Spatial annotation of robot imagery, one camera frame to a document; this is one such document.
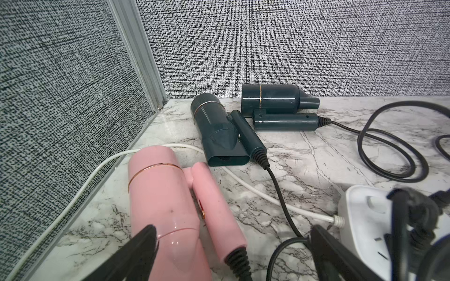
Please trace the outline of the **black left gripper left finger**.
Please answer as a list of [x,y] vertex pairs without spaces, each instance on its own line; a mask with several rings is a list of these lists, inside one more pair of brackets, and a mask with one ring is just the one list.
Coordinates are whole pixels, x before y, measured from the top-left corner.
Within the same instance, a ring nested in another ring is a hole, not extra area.
[[148,225],[84,279],[86,281],[147,281],[157,253],[157,230],[154,225]]

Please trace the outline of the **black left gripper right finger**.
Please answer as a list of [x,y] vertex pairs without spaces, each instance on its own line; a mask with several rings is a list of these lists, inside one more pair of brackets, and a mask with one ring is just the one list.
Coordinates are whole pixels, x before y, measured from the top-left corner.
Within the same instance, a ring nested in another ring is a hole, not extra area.
[[313,226],[310,233],[312,256],[320,281],[379,281],[359,258],[321,226]]

